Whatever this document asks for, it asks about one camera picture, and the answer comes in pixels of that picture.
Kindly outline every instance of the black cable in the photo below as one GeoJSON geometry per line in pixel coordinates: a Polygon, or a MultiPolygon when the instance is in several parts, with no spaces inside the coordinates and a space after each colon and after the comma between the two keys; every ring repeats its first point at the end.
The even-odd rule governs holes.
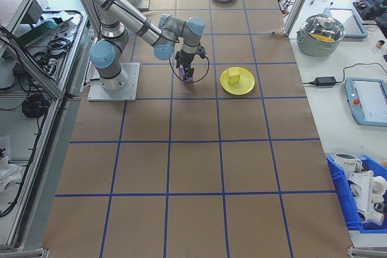
{"type": "MultiPolygon", "coordinates": [[[[10,48],[15,52],[15,55],[16,55],[16,57],[18,58],[18,61],[20,62],[20,64],[22,65],[22,67],[23,67],[23,69],[24,69],[24,71],[25,71],[25,68],[24,68],[24,65],[23,65],[23,61],[21,60],[21,56],[20,56],[19,52],[17,51],[17,49],[16,49],[10,42],[7,42],[5,39],[3,39],[3,38],[1,38],[1,37],[0,37],[0,41],[3,42],[6,46],[10,47],[10,48]]],[[[31,54],[30,54],[25,48],[22,48],[22,47],[20,47],[20,46],[19,46],[19,48],[22,50],[22,52],[24,53],[24,55],[25,55],[28,59],[30,59],[30,61],[31,61],[32,64],[35,64],[35,63],[36,63],[35,60],[33,59],[33,57],[31,56],[31,54]]],[[[43,72],[43,74],[44,74],[45,77],[48,77],[48,78],[51,79],[51,76],[50,76],[49,74],[47,74],[47,72],[46,72],[44,69],[42,69],[42,68],[39,67],[39,66],[37,66],[36,68],[37,68],[39,71],[43,72]]]]}
{"type": "Polygon", "coordinates": [[[355,63],[354,65],[346,66],[343,68],[343,79],[341,81],[336,81],[336,79],[334,77],[317,77],[314,81],[305,82],[302,84],[314,85],[314,86],[334,86],[334,85],[340,84],[340,83],[344,82],[344,80],[345,80],[345,70],[353,68],[354,66],[357,66],[357,65],[366,65],[366,66],[378,65],[387,74],[387,70],[379,63],[355,63]]]}
{"type": "Polygon", "coordinates": [[[15,85],[18,83],[18,78],[15,77],[15,79],[13,80],[13,83],[12,85],[8,86],[8,87],[3,87],[3,88],[0,88],[0,91],[8,91],[9,89],[12,89],[13,87],[15,87],[15,85]]]}
{"type": "Polygon", "coordinates": [[[169,66],[171,67],[173,74],[174,74],[179,80],[181,80],[181,81],[184,82],[184,83],[193,84],[193,83],[197,83],[197,82],[199,82],[199,81],[202,81],[202,79],[204,79],[204,78],[207,76],[207,74],[208,74],[208,72],[209,72],[209,70],[210,70],[210,60],[208,59],[208,57],[206,57],[206,60],[207,60],[207,71],[206,71],[206,73],[204,74],[204,76],[202,76],[202,78],[200,78],[199,80],[193,81],[193,82],[187,82],[187,81],[185,81],[185,80],[181,80],[181,79],[180,79],[180,77],[175,73],[174,67],[172,66],[172,63],[171,63],[171,59],[169,59],[169,66]]]}
{"type": "Polygon", "coordinates": [[[20,104],[20,105],[17,106],[17,107],[14,107],[14,108],[0,108],[0,110],[2,110],[2,111],[11,111],[11,110],[17,109],[17,108],[20,107],[20,106],[22,106],[22,104],[20,104]]]}
{"type": "Polygon", "coordinates": [[[384,67],[383,67],[381,64],[379,64],[379,63],[355,63],[355,64],[352,65],[352,66],[346,66],[345,68],[343,68],[343,79],[342,79],[341,81],[337,82],[337,84],[340,84],[340,83],[344,82],[344,80],[345,80],[345,70],[346,70],[346,69],[353,68],[354,66],[357,66],[357,65],[366,65],[366,66],[369,66],[369,65],[378,65],[378,66],[381,67],[382,70],[384,70],[384,72],[387,74],[387,70],[384,69],[384,67]]]}
{"type": "Polygon", "coordinates": [[[22,180],[21,182],[19,183],[19,188],[18,188],[18,192],[14,198],[14,200],[9,204],[9,206],[4,210],[4,211],[0,211],[0,218],[3,218],[5,217],[6,215],[10,214],[13,210],[13,208],[15,207],[15,205],[18,203],[18,200],[19,200],[19,197],[20,197],[20,194],[22,192],[22,188],[23,188],[23,185],[24,185],[24,182],[25,182],[25,179],[27,178],[27,172],[28,172],[28,169],[29,167],[31,166],[33,160],[34,160],[34,157],[35,157],[35,153],[36,153],[36,148],[37,148],[37,142],[39,141],[40,137],[41,137],[41,134],[42,134],[42,127],[43,127],[43,124],[45,123],[46,119],[47,119],[47,112],[44,114],[43,116],[43,120],[42,120],[42,124],[41,126],[39,127],[38,126],[38,131],[37,131],[37,134],[36,134],[36,138],[35,138],[35,142],[34,142],[34,145],[33,145],[33,148],[32,148],[32,153],[30,155],[30,158],[28,159],[28,162],[27,164],[25,165],[25,170],[24,170],[24,174],[23,174],[23,177],[22,177],[22,180]]]}
{"type": "Polygon", "coordinates": [[[65,37],[58,37],[57,39],[53,39],[47,43],[47,54],[54,58],[60,59],[64,55],[66,55],[67,50],[70,48],[72,41],[65,37]]]}
{"type": "MultiPolygon", "coordinates": [[[[126,8],[122,7],[120,4],[116,3],[115,1],[112,2],[112,4],[118,6],[119,8],[121,8],[123,11],[127,12],[129,15],[131,15],[133,18],[135,18],[136,20],[138,20],[139,22],[141,22],[142,24],[145,24],[142,19],[138,18],[136,15],[134,15],[132,12],[130,12],[129,10],[127,10],[126,8]]],[[[179,40],[172,40],[172,39],[169,39],[168,37],[158,33],[157,31],[155,31],[152,27],[149,27],[149,30],[150,31],[153,31],[155,34],[157,34],[159,37],[162,37],[163,39],[166,39],[168,40],[169,42],[173,42],[175,44],[178,44],[180,43],[179,40]]]]}

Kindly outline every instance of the electronic equipment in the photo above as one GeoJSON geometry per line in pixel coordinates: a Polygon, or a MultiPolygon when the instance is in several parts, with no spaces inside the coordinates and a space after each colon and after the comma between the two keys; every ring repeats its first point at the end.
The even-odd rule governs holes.
{"type": "Polygon", "coordinates": [[[364,39],[368,36],[362,21],[352,8],[333,8],[324,9],[324,14],[337,19],[344,25],[344,37],[364,39]]]}
{"type": "Polygon", "coordinates": [[[383,80],[348,78],[345,92],[360,125],[387,127],[387,87],[383,80]]]}

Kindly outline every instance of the mug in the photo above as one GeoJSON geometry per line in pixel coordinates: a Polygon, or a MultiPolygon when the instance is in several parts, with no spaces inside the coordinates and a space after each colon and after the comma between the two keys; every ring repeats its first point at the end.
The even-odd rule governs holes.
{"type": "Polygon", "coordinates": [[[354,155],[335,153],[334,162],[344,170],[346,178],[348,178],[351,172],[362,171],[362,161],[354,155]]]}

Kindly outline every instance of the yellow plate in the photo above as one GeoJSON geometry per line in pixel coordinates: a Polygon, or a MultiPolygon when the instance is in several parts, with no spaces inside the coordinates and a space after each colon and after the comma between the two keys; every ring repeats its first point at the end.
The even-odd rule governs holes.
{"type": "Polygon", "coordinates": [[[250,92],[254,88],[255,80],[252,73],[247,71],[245,68],[238,67],[241,77],[239,78],[239,83],[229,84],[227,82],[227,70],[220,76],[220,84],[223,89],[233,95],[244,95],[250,92]]]}

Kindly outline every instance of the yellow block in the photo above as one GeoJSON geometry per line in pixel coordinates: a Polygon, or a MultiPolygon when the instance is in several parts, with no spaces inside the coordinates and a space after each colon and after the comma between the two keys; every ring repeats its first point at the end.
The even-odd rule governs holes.
{"type": "Polygon", "coordinates": [[[232,84],[239,83],[239,79],[241,78],[241,72],[239,71],[239,68],[228,68],[227,69],[227,82],[232,84]]]}

